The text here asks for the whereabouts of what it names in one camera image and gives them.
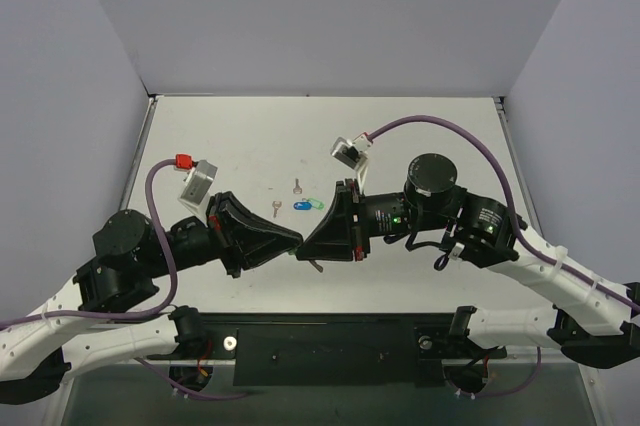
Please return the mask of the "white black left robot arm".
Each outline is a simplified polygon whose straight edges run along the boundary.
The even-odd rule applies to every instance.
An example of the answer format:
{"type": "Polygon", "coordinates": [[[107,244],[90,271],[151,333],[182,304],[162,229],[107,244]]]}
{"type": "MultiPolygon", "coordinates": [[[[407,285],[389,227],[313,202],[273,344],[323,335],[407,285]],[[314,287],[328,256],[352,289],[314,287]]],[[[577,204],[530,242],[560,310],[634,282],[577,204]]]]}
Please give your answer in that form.
{"type": "Polygon", "coordinates": [[[1,402],[23,405],[92,369],[137,357],[195,359],[209,335],[194,307],[166,307],[177,274],[219,260],[237,278],[301,246],[302,236],[251,213],[230,192],[204,218],[169,230],[155,211],[123,210],[94,234],[94,257],[29,316],[1,325],[1,402]]]}

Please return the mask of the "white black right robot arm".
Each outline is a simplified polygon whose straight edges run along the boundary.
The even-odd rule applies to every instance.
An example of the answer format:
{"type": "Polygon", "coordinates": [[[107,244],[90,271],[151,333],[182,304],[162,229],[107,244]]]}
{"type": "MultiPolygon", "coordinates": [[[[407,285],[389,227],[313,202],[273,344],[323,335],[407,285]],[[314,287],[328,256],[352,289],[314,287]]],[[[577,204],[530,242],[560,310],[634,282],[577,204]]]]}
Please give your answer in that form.
{"type": "Polygon", "coordinates": [[[418,233],[441,231],[436,270],[452,261],[504,275],[547,300],[531,309],[457,308],[446,340],[468,355],[478,347],[554,349],[576,363],[610,369],[639,356],[638,284],[607,282],[546,243],[520,217],[491,198],[456,183],[448,158],[428,153],[408,166],[400,192],[367,196],[356,181],[337,182],[319,225],[296,251],[301,261],[362,261],[372,239],[422,248],[418,233]]]}

